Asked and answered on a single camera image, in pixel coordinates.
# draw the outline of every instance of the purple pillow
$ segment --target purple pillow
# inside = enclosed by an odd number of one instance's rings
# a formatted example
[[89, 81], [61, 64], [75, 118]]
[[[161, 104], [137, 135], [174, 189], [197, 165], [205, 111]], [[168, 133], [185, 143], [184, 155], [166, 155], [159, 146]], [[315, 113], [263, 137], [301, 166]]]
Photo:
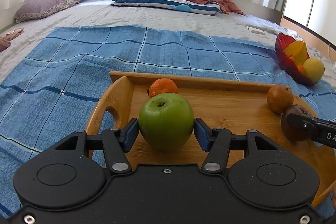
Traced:
[[45, 18], [81, 1], [83, 0], [28, 0], [16, 12], [14, 21], [20, 23], [21, 21]]

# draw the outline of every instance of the yellow fruit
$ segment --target yellow fruit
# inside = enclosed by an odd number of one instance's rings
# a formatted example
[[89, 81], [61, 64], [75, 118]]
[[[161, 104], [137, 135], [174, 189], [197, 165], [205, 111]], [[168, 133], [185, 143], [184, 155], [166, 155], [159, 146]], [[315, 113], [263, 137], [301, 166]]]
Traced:
[[324, 74], [325, 67], [321, 60], [317, 58], [308, 58], [303, 63], [306, 77], [308, 77], [313, 83], [318, 82]]
[[296, 65], [302, 65], [307, 59], [307, 45], [303, 41], [294, 41], [285, 48], [285, 54], [293, 57]]

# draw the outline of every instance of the blue gripper pad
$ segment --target blue gripper pad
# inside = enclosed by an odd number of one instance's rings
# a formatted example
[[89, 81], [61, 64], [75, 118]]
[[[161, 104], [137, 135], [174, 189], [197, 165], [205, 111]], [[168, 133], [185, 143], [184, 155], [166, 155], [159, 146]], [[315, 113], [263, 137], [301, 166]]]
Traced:
[[204, 152], [209, 152], [211, 147], [208, 140], [207, 131], [201, 126], [201, 124], [197, 120], [195, 120], [194, 123], [194, 134], [202, 150]]
[[121, 148], [125, 153], [131, 150], [135, 140], [138, 137], [138, 134], [139, 134], [139, 125], [138, 125], [138, 119], [136, 119], [135, 122], [130, 126], [130, 128], [126, 132], [125, 142], [121, 144]]

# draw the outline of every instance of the bed sheet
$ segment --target bed sheet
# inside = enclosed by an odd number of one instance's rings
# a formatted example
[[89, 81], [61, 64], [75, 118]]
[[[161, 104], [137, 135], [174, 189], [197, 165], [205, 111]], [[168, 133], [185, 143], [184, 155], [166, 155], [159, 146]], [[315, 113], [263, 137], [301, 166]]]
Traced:
[[[276, 35], [279, 32], [286, 33], [285, 28], [251, 15], [230, 13], [207, 16], [156, 8], [114, 7], [110, 2], [111, 0], [85, 0], [50, 17], [17, 24], [15, 27], [24, 28], [24, 33], [13, 40], [7, 50], [0, 53], [0, 83], [55, 27], [138, 24], [154, 29], [193, 31], [203, 35], [239, 38], [265, 45], [274, 45]], [[257, 27], [266, 34], [251, 33], [246, 26]], [[332, 63], [315, 48], [309, 47], [308, 52], [311, 57], [323, 61], [326, 67], [324, 80], [336, 89], [336, 70]]]

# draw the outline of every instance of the green apple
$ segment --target green apple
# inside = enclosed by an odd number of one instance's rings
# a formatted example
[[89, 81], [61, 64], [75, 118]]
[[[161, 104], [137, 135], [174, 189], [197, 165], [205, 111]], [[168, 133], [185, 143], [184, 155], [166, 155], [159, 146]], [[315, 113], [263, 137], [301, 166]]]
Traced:
[[194, 112], [183, 97], [175, 93], [161, 93], [141, 108], [139, 128], [152, 147], [176, 150], [189, 140], [193, 132]]

